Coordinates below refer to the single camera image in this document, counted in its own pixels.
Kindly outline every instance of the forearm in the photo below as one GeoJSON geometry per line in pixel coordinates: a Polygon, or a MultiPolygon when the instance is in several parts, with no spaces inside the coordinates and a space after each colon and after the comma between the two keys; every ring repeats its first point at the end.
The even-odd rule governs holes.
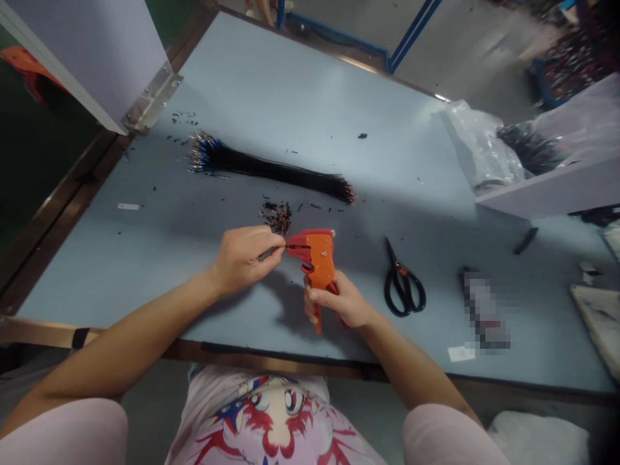
{"type": "Polygon", "coordinates": [[[170,344],[218,299],[210,271],[143,305],[59,365],[17,405],[0,437],[81,398],[119,399],[170,344]]]}
{"type": "Polygon", "coordinates": [[[372,321],[359,331],[409,410],[423,404],[443,404],[465,413],[480,424],[439,365],[402,335],[386,317],[376,312],[372,321]]]}

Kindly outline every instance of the anime character face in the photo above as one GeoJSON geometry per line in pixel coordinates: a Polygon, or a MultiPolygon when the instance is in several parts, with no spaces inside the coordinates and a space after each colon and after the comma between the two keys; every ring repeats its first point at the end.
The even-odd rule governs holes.
{"type": "Polygon", "coordinates": [[[361,442],[350,428],[335,430],[335,418],[342,420],[298,384],[274,378],[220,409],[201,430],[188,463],[348,464],[335,434],[343,435],[351,450],[361,442]]]}

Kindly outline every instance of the hand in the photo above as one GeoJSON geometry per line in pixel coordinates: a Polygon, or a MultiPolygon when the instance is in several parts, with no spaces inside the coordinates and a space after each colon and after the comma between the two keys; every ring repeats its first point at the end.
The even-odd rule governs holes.
{"type": "Polygon", "coordinates": [[[267,276],[282,261],[286,241],[267,225],[226,231],[215,262],[207,270],[219,297],[226,297],[267,276]],[[271,255],[259,260],[272,247],[271,255]]]}
{"type": "Polygon", "coordinates": [[[315,313],[315,304],[332,309],[349,327],[360,328],[368,325],[377,310],[364,300],[357,287],[349,281],[344,273],[336,270],[334,284],[338,289],[338,295],[329,291],[310,288],[310,279],[304,277],[304,311],[312,324],[318,322],[315,313]]]}

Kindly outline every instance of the pink shirt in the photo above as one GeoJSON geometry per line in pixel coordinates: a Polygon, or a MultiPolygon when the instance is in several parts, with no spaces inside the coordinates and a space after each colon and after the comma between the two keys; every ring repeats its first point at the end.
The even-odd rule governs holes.
{"type": "MultiPolygon", "coordinates": [[[[506,458],[472,419],[425,405],[403,426],[407,464],[502,464],[506,458]]],[[[127,416],[111,400],[71,402],[0,441],[0,463],[125,463],[127,416]]],[[[257,376],[207,366],[190,383],[166,464],[385,464],[329,405],[322,378],[257,376]]]]}

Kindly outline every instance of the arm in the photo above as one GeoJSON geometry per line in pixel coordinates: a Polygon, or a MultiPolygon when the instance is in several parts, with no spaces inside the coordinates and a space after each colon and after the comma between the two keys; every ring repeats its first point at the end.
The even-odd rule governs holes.
{"type": "Polygon", "coordinates": [[[284,245],[264,225],[225,232],[213,265],[135,310],[64,361],[15,407],[0,439],[73,400],[121,398],[207,308],[278,266],[284,245]],[[272,247],[270,256],[258,259],[272,247]]]}
{"type": "Polygon", "coordinates": [[[350,327],[357,328],[409,410],[423,404],[443,404],[482,426],[443,370],[366,302],[342,271],[336,272],[334,283],[338,295],[311,289],[306,280],[305,313],[311,323],[316,322],[314,304],[320,304],[338,313],[350,327]]]}

